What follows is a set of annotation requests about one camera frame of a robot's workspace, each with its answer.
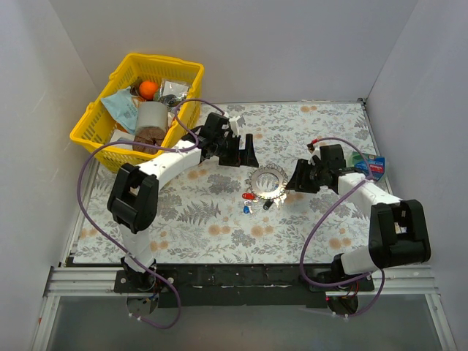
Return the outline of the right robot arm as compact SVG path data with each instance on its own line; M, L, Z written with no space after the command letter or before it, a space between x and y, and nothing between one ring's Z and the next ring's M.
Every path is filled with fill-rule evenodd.
M303 280L315 287L345 291L375 271L428 262L431 245L423 205L382 190L370 175L347 166L341 145L318 150L310 160L297 161L286 188L316 194L326 187L341 201L350 200L369 218L369 235L366 246L334 257L324 282L308 277L303 250L299 259Z

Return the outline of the red key tag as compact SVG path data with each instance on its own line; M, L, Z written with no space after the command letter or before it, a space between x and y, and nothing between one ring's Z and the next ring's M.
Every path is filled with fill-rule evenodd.
M242 194L242 198L245 199L245 200L254 200L255 199L255 195L252 194L252 193L243 193Z

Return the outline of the black key tag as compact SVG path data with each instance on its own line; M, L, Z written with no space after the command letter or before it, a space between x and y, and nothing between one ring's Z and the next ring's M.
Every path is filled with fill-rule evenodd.
M274 200L267 200L264 203L263 209L268 211L274 203L275 203Z

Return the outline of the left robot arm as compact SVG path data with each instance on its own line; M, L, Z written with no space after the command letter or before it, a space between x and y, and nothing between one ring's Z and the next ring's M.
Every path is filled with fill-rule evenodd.
M126 280L139 292L146 293L156 284L149 270L156 265L151 252L149 227L156 218L159 191L173 178L213 156L221 166L258 167L254 137L245 135L244 147L238 122L210 113L203 125L195 127L166 151L137 166L126 163L119 169L107 209L119 225L125 248L121 259Z

